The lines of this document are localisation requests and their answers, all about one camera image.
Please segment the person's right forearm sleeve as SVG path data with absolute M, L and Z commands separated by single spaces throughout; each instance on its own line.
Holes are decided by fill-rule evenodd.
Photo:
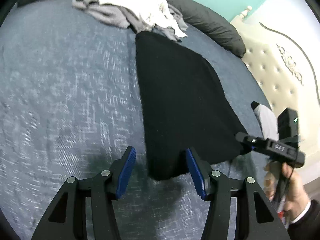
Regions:
M 312 200 L 308 210 L 290 224 L 290 239 L 319 239 L 319 202 Z

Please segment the person's right hand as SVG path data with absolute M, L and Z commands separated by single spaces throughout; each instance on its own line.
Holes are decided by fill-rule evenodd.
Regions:
M 264 168 L 264 170 L 267 171 L 267 175 L 264 178 L 264 191 L 269 200 L 272 200 L 275 195 L 276 179 L 274 175 L 271 174 L 270 169 L 271 163 L 268 163 Z M 304 189 L 298 172 L 290 165 L 287 165 L 287 163 L 282 164 L 281 172 L 283 176 L 289 180 L 283 210 L 288 220 L 294 223 L 306 214 L 311 205 L 311 200 Z

